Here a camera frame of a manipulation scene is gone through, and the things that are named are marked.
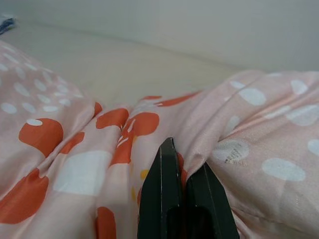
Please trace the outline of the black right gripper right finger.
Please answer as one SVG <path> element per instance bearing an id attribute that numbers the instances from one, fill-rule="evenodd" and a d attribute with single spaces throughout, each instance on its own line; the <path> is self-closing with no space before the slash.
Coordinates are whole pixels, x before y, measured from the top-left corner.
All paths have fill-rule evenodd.
<path id="1" fill-rule="evenodd" d="M 187 180 L 186 215 L 188 239 L 240 238 L 225 190 L 207 163 Z"/>

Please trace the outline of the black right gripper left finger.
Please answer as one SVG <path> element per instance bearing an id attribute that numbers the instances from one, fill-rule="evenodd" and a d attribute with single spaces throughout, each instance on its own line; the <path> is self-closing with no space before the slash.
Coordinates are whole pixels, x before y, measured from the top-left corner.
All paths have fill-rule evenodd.
<path id="1" fill-rule="evenodd" d="M 182 231 L 183 194 L 173 138 L 158 148 L 141 188 L 139 239 L 178 239 Z"/>

